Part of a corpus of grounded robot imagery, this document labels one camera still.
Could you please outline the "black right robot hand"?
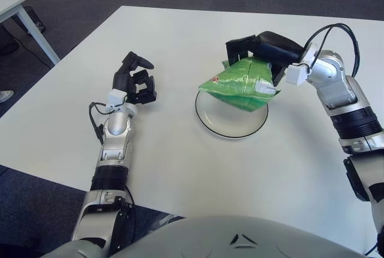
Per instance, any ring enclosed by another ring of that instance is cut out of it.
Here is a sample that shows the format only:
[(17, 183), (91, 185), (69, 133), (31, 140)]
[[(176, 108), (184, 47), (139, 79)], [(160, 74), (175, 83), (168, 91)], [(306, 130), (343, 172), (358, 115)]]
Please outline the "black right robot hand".
[(227, 58), (230, 65), (248, 57), (249, 53), (271, 65), (272, 83), (277, 86), (283, 78), (285, 69), (298, 62), (304, 48), (296, 42), (271, 31), (259, 35), (226, 42)]

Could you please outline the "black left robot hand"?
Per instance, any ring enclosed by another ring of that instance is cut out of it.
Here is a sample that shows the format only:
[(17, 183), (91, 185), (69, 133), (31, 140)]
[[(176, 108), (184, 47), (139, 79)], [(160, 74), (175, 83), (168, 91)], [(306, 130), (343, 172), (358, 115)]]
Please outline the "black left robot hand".
[(147, 104), (157, 98), (155, 81), (148, 70), (154, 65), (134, 52), (129, 52), (123, 59), (120, 69), (113, 77), (113, 89), (127, 94), (126, 102), (131, 104)]

